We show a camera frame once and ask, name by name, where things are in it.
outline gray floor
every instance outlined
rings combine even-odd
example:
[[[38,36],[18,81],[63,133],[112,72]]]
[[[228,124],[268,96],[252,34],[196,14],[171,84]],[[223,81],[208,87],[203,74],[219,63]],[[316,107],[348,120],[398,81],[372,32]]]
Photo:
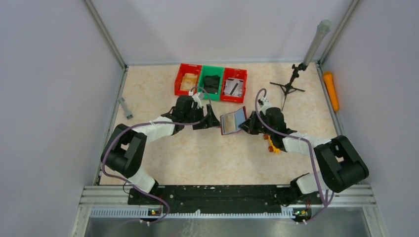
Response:
[[[328,208],[308,225],[286,219],[167,219],[155,226],[91,218],[85,237],[369,237],[362,208]]]

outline black tripod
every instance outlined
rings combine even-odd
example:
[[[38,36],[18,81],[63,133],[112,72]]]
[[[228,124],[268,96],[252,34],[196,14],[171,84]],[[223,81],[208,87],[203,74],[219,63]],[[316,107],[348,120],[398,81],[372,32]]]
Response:
[[[291,94],[291,93],[293,93],[294,91],[297,91],[297,90],[305,92],[305,90],[293,87],[292,83],[294,82],[295,78],[298,78],[300,76],[298,74],[298,71],[300,71],[300,70],[305,71],[307,69],[307,66],[304,65],[303,63],[300,63],[300,65],[298,67],[296,67],[295,64],[293,64],[293,69],[294,69],[293,75],[291,76],[290,82],[288,82],[287,84],[282,85],[282,84],[270,82],[273,85],[280,86],[282,91],[284,92],[285,98],[284,98],[284,103],[282,104],[282,109],[281,110],[284,110],[285,100],[287,99],[288,94]]]

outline white wall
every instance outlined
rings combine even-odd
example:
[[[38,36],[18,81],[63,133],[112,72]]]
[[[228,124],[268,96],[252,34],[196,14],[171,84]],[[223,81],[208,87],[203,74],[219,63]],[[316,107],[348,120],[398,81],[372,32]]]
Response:
[[[325,64],[391,236],[418,236],[419,1],[363,1]]]
[[[68,236],[122,71],[81,0],[0,4],[0,236]]]
[[[128,64],[301,61],[351,0],[93,0]],[[320,58],[325,43],[316,54]]]

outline orange bottle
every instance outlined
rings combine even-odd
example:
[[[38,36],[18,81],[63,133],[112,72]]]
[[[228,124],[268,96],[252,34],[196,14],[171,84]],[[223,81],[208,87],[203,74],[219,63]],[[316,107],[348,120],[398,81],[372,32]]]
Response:
[[[326,88],[328,90],[330,103],[332,104],[333,111],[339,110],[339,103],[337,102],[337,96],[335,86],[333,85],[333,74],[329,71],[323,73],[323,80],[325,81]]]

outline beige table surface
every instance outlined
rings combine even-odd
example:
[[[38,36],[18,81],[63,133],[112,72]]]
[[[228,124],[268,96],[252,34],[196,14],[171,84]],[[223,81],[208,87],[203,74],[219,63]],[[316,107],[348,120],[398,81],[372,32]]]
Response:
[[[283,93],[280,87],[269,82],[287,83],[292,63],[211,65],[248,71],[244,103],[213,102],[218,118],[243,105],[249,116],[254,110],[256,93],[262,87],[268,90],[267,98],[272,105],[281,107]],[[146,122],[168,112],[177,99],[173,83],[178,69],[179,65],[129,67],[123,97],[134,118],[127,120],[119,107],[115,126]],[[322,138],[335,137],[315,65],[312,63],[301,72],[293,85],[306,91],[288,95],[283,111],[287,126]],[[261,134],[249,135],[241,131],[221,136],[219,128],[193,131],[191,127],[147,145],[141,166],[160,184],[166,185],[289,184],[295,177],[312,172],[309,157],[270,153]],[[123,182],[102,176],[100,184]]]

